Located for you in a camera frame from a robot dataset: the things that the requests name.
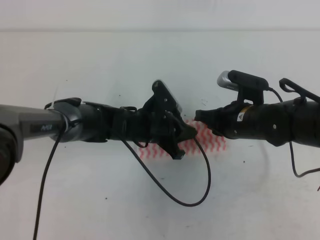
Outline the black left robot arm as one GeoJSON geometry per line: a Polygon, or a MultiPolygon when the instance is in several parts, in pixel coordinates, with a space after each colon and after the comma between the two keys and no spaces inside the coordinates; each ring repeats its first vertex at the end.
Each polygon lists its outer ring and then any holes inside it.
{"type": "Polygon", "coordinates": [[[66,98],[43,109],[0,107],[0,180],[4,182],[22,159],[24,141],[49,137],[62,143],[105,143],[125,140],[141,148],[157,144],[173,159],[184,151],[179,143],[193,139],[197,130],[186,124],[177,107],[164,108],[149,100],[143,108],[66,98]]]}

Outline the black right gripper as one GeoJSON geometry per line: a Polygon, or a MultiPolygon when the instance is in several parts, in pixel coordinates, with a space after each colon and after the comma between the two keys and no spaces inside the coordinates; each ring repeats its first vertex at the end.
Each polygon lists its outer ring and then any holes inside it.
{"type": "Polygon", "coordinates": [[[255,111],[259,105],[231,102],[225,107],[212,110],[196,110],[194,120],[207,123],[216,136],[227,139],[259,139],[255,111]]]}

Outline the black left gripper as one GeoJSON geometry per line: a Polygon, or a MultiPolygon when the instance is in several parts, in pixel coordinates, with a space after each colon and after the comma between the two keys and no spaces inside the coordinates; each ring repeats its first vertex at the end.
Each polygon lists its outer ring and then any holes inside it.
{"type": "Polygon", "coordinates": [[[147,138],[135,138],[134,143],[145,148],[158,144],[173,160],[181,160],[185,151],[178,143],[192,140],[197,130],[180,118],[180,105],[174,97],[151,97],[138,110],[144,120],[147,138]]]}

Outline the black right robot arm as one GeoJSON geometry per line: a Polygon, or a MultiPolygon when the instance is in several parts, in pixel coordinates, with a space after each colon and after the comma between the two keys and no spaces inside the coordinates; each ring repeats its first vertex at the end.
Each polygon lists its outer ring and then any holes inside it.
{"type": "Polygon", "coordinates": [[[275,147],[288,142],[320,145],[320,105],[314,101],[261,105],[232,102],[214,110],[197,110],[195,120],[227,139],[265,140],[275,147]]]}

